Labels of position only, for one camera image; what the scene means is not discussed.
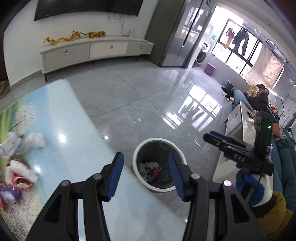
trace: refrigerator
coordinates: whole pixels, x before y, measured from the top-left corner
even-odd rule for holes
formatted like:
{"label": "refrigerator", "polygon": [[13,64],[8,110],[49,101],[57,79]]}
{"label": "refrigerator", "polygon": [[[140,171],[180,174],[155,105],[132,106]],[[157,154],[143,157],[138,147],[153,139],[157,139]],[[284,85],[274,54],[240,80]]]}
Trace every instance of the refrigerator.
{"label": "refrigerator", "polygon": [[209,16],[204,0],[159,0],[145,39],[148,59],[159,66],[184,66]]}

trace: television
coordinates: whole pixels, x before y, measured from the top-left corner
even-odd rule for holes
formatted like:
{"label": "television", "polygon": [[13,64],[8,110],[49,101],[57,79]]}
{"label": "television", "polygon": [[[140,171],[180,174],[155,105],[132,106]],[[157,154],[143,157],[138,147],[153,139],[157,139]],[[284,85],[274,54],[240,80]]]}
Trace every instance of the television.
{"label": "television", "polygon": [[39,0],[35,19],[68,12],[114,12],[138,16],[143,0]]}

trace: purple box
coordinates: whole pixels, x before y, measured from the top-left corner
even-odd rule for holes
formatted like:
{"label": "purple box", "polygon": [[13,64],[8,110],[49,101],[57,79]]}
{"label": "purple box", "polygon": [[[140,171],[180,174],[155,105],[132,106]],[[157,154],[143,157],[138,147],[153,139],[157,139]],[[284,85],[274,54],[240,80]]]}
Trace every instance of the purple box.
{"label": "purple box", "polygon": [[207,66],[204,69],[204,72],[207,75],[212,76],[212,74],[214,73],[215,69],[216,68],[213,65],[211,65],[211,64],[208,63]]}

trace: baseboard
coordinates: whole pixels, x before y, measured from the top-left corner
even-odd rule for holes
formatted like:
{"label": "baseboard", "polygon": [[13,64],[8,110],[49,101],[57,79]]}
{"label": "baseboard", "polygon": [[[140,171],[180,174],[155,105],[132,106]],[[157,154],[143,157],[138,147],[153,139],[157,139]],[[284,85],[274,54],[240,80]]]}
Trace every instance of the baseboard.
{"label": "baseboard", "polygon": [[27,76],[25,76],[25,77],[23,77],[23,78],[20,79],[19,81],[15,82],[14,84],[12,84],[12,85],[10,86],[10,89],[11,89],[11,90],[14,90],[14,89],[16,89],[17,87],[19,87],[19,86],[23,85],[24,83],[28,82],[29,80],[34,79],[34,78],[36,78],[36,77],[38,77],[38,76],[40,76],[40,75],[42,75],[42,73],[41,73],[41,69],[40,69],[40,70],[37,70],[36,72],[33,72],[33,73],[31,73],[31,74],[29,74],[29,75],[27,75]]}

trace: orange pillow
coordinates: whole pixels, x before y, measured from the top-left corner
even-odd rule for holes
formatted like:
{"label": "orange pillow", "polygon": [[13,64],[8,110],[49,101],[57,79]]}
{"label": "orange pillow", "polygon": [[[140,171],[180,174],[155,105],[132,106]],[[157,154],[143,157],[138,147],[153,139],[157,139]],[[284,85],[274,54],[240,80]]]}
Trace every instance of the orange pillow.
{"label": "orange pillow", "polygon": [[272,133],[276,137],[281,137],[281,130],[279,128],[279,124],[278,123],[274,123],[273,124],[273,126],[272,126]]}

